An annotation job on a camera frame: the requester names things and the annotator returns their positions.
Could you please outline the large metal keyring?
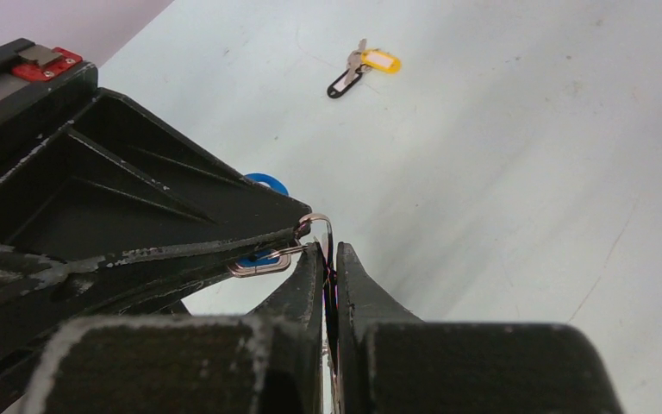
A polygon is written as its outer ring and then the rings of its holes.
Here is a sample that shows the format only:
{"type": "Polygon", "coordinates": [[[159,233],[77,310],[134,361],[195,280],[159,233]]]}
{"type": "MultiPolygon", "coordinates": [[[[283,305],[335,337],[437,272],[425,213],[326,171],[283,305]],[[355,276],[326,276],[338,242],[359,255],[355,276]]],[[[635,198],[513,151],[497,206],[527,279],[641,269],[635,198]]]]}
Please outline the large metal keyring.
{"type": "Polygon", "coordinates": [[[310,229],[312,222],[323,222],[326,224],[325,241],[316,244],[322,253],[322,264],[324,268],[323,301],[326,317],[326,333],[328,339],[328,350],[331,359],[331,373],[335,378],[338,374],[338,347],[339,347],[339,322],[338,322],[338,278],[334,264],[334,235],[330,219],[321,213],[310,213],[300,219],[299,229],[310,229]]]}

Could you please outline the key with blue tag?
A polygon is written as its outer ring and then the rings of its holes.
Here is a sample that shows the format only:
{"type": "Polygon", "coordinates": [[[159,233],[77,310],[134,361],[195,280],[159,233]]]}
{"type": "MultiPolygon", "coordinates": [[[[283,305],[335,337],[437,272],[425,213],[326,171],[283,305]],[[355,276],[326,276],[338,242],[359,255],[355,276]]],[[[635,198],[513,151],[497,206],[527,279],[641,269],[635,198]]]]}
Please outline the key with blue tag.
{"type": "Polygon", "coordinates": [[[248,242],[242,248],[245,254],[228,270],[238,279],[283,272],[290,267],[291,256],[302,250],[300,238],[307,231],[299,229],[299,222],[312,209],[272,175],[250,172],[244,178],[251,184],[242,211],[246,220],[241,236],[248,242]]]}

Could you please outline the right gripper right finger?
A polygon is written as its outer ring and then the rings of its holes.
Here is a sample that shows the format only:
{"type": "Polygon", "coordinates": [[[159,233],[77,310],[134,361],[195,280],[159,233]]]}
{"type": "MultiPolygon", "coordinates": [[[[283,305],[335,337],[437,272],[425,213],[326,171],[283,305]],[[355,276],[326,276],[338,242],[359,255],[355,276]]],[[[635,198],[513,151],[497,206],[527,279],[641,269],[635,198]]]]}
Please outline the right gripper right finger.
{"type": "Polygon", "coordinates": [[[343,413],[620,413],[599,353],[560,323],[425,322],[337,253],[343,413]]]}

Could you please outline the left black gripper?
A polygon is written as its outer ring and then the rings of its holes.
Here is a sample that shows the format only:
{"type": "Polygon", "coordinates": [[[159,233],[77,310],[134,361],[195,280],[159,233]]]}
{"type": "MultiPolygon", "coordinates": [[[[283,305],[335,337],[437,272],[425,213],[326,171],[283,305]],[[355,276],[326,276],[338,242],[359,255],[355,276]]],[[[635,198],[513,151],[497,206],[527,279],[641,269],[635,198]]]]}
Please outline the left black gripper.
{"type": "Polygon", "coordinates": [[[248,242],[244,176],[97,81],[64,48],[0,46],[0,243],[76,260],[248,242]]]}

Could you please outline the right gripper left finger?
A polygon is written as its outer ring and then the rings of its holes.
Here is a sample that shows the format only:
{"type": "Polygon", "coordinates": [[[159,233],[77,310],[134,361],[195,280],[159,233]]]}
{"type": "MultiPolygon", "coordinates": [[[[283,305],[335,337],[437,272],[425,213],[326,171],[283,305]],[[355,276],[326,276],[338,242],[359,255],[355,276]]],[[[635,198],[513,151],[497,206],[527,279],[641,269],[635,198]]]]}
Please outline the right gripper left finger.
{"type": "Polygon", "coordinates": [[[318,413],[323,255],[240,316],[95,316],[64,324],[22,399],[26,413],[318,413]]]}

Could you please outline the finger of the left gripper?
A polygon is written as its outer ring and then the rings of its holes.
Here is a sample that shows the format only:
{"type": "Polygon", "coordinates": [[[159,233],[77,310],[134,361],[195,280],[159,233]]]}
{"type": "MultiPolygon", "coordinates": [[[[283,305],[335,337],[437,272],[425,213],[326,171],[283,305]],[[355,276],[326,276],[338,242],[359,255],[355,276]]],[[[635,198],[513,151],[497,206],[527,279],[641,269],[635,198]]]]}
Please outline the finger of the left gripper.
{"type": "Polygon", "coordinates": [[[266,249],[265,242],[202,242],[65,260],[0,243],[0,412],[23,395],[64,323],[160,313],[266,249]]]}

